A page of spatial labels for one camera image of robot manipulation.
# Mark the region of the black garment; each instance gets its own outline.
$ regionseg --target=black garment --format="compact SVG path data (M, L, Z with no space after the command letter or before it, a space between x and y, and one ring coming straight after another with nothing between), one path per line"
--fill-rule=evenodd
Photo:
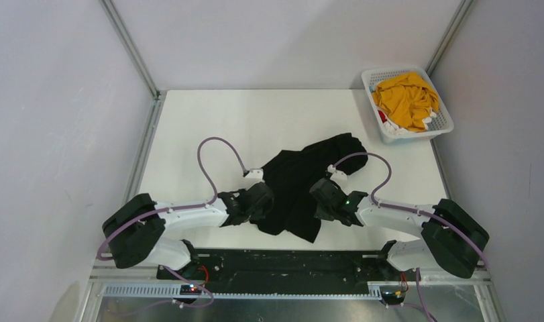
M330 164L355 152L365 152L365 149L350 133L317 142L300 152L282 150L262 167L266 185L274 192L274 208L265 219L252 223L271 235L278 235L285 229L313 243L321 220L314 218L317 202L309 189L325 177ZM362 168L367 159L367 156L356 156L341 163L337 169L352 174Z

